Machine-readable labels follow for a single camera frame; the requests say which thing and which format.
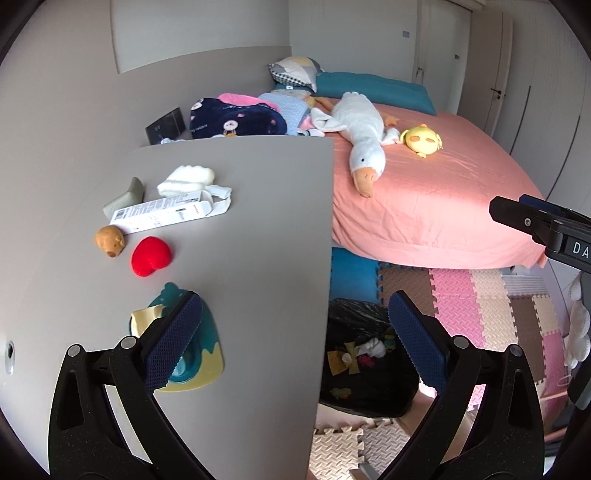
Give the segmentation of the white plush on chair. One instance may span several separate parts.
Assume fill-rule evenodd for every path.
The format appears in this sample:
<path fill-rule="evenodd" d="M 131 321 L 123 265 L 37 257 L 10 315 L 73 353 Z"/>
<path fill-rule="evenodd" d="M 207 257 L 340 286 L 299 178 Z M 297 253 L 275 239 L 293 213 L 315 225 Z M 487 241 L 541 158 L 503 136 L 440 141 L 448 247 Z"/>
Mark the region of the white plush on chair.
<path fill-rule="evenodd" d="M 569 369 L 576 368 L 590 354 L 590 313 L 583 304 L 581 276 L 582 274 L 579 273 L 570 286 L 572 306 L 565 359 L 565 365 Z"/>

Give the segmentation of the navy cartoon blanket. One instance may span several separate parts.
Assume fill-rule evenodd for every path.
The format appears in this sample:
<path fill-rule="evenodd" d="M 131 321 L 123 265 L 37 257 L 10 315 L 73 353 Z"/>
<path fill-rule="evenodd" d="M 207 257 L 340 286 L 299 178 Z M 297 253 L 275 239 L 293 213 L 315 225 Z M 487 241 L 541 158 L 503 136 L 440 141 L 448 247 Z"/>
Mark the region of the navy cartoon blanket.
<path fill-rule="evenodd" d="M 202 98 L 189 115 L 193 139 L 235 136 L 286 135 L 287 122 L 266 104 L 238 106 L 216 98 Z"/>

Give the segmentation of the red heart plush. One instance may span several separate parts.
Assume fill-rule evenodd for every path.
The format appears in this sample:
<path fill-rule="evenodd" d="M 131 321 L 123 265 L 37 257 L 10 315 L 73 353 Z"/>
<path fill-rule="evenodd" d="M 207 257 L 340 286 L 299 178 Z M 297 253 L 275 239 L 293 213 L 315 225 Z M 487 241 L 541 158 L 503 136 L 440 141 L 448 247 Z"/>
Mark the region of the red heart plush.
<path fill-rule="evenodd" d="M 147 277 L 166 268 L 172 261 L 172 251 L 160 238 L 148 236 L 142 239 L 131 255 L 131 269 L 138 277 Z"/>

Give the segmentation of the light blue knit blanket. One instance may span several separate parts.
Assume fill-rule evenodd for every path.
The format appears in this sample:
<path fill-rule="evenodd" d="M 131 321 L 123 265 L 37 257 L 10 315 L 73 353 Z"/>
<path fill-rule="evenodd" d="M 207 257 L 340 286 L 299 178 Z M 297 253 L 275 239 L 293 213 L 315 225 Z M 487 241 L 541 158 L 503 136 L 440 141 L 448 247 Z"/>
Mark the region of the light blue knit blanket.
<path fill-rule="evenodd" d="M 259 99 L 277 107 L 287 123 L 287 135 L 297 136 L 301 122 L 310 113 L 308 103 L 301 98 L 283 93 L 269 92 L 259 95 Z"/>

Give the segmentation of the black trash bag bin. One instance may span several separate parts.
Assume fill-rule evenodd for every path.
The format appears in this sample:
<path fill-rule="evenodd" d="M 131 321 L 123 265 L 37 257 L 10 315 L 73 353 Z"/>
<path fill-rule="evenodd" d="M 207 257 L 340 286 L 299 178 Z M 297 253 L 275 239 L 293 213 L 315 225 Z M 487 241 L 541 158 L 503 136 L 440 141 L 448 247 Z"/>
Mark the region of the black trash bag bin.
<path fill-rule="evenodd" d="M 383 358 L 356 357 L 372 338 L 386 346 Z M 320 403 L 368 418 L 407 413 L 419 390 L 419 375 L 385 307 L 347 299 L 329 302 Z"/>

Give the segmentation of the white towel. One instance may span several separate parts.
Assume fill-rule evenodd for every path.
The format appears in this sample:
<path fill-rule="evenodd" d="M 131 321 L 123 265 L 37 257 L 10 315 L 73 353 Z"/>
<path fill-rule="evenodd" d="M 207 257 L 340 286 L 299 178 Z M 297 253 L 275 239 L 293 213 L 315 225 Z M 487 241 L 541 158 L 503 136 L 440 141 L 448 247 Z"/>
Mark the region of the white towel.
<path fill-rule="evenodd" d="M 362 345 L 356 346 L 356 357 L 366 355 L 370 358 L 383 358 L 386 353 L 386 346 L 378 338 L 372 338 Z"/>

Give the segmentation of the patchwork checkered pillow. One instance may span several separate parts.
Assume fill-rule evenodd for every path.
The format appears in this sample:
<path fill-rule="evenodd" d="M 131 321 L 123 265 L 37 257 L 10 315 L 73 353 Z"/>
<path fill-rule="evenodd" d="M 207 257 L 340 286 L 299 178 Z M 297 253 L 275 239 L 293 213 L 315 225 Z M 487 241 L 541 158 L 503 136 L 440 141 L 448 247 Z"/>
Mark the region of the patchwork checkered pillow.
<path fill-rule="evenodd" d="M 290 56 L 270 63 L 270 75 L 276 83 L 284 86 L 305 88 L 317 92 L 317 77 L 322 67 L 310 57 Z"/>

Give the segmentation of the black wall switch panel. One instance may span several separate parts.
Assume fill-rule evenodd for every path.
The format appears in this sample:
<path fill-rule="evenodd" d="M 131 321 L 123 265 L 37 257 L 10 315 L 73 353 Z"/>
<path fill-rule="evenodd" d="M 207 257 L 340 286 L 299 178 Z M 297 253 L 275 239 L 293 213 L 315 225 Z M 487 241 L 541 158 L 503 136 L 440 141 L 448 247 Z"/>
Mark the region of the black wall switch panel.
<path fill-rule="evenodd" d="M 145 128 L 150 145 L 160 144 L 163 140 L 176 140 L 185 131 L 185 122 L 179 108 L 174 108 Z"/>

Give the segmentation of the yellow chick plush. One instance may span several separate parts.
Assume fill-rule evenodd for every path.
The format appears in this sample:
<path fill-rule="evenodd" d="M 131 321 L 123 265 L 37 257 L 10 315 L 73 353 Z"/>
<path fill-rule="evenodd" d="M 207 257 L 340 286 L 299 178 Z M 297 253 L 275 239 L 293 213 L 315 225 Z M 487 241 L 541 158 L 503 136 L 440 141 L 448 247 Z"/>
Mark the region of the yellow chick plush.
<path fill-rule="evenodd" d="M 405 130 L 400 140 L 421 158 L 427 158 L 443 148 L 440 135 L 427 124 Z"/>

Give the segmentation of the pink blanket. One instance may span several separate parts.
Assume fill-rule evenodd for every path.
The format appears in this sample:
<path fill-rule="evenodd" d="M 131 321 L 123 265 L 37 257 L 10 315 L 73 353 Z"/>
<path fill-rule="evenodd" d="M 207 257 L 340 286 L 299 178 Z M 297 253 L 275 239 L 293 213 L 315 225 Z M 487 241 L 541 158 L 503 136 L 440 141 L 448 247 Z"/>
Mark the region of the pink blanket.
<path fill-rule="evenodd" d="M 239 107 L 249 107 L 254 105 L 263 104 L 267 107 L 272 108 L 273 110 L 280 111 L 280 108 L 271 102 L 266 100 L 260 99 L 259 97 L 253 97 L 249 95 L 243 94 L 235 94 L 235 93 L 222 93 L 217 97 L 223 103 L 231 104 Z"/>

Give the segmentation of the teal yellow dino mat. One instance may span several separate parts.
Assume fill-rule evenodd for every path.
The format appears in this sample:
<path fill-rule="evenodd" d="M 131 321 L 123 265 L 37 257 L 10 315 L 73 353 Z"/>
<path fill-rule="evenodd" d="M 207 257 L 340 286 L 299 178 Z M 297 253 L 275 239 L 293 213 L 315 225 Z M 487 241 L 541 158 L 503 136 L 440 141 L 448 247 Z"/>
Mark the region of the teal yellow dino mat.
<path fill-rule="evenodd" d="M 167 282 L 147 307 L 131 312 L 129 333 L 140 337 L 154 320 L 170 313 L 185 293 L 184 289 Z M 204 301 L 201 303 L 201 322 L 197 331 L 177 362 L 166 386 L 158 389 L 158 392 L 178 393 L 197 390 L 221 377 L 224 369 L 221 342 L 211 311 Z"/>

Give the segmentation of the white goose plush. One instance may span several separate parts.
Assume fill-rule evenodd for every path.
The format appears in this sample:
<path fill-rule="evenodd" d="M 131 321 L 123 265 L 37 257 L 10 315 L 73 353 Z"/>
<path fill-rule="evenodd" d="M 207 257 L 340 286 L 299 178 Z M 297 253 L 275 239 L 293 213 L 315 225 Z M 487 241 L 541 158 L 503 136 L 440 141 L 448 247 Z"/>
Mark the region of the white goose plush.
<path fill-rule="evenodd" d="M 339 133 L 352 144 L 349 171 L 353 185 L 362 197 L 372 198 L 374 185 L 386 169 L 384 146 L 400 142 L 398 119 L 379 111 L 366 95 L 346 92 L 337 103 L 315 98 L 311 122 L 315 129 Z"/>

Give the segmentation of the brown bear plush toy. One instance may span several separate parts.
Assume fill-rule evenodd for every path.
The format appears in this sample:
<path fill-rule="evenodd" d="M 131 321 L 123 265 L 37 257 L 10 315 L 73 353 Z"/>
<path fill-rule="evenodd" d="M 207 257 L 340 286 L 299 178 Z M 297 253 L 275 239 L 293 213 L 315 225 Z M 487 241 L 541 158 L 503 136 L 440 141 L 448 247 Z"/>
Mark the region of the brown bear plush toy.
<path fill-rule="evenodd" d="M 119 256 L 126 245 L 124 234 L 113 225 L 100 228 L 94 235 L 94 243 L 109 258 Z"/>

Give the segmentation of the colourful foam floor mat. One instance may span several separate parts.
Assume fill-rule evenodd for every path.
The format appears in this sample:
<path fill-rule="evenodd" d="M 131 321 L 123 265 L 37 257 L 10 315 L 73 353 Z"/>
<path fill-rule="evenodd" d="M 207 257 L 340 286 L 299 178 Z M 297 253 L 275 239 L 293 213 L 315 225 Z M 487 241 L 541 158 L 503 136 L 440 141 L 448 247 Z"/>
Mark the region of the colourful foam floor mat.
<path fill-rule="evenodd" d="M 464 335 L 478 348 L 522 347 L 541 399 L 544 427 L 554 429 L 567 378 L 560 320 L 542 272 L 403 267 L 344 248 L 332 250 L 329 302 L 342 298 L 387 309 L 399 290 L 450 335 Z"/>

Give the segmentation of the pink sheet bed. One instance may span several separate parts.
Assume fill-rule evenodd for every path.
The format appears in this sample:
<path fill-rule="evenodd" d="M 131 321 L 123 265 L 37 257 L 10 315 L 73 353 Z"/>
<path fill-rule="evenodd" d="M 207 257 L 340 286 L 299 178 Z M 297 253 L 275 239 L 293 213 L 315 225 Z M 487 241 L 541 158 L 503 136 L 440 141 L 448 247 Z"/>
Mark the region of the pink sheet bed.
<path fill-rule="evenodd" d="M 521 166 L 491 137 L 450 113 L 436 116 L 390 105 L 378 110 L 405 131 L 422 124 L 443 147 L 425 158 L 398 144 L 385 149 L 386 168 L 363 198 L 349 173 L 352 145 L 334 143 L 332 239 L 353 254 L 394 264 L 442 269 L 497 269 L 546 263 L 529 236 L 496 223 L 489 203 L 497 197 L 541 195 Z"/>

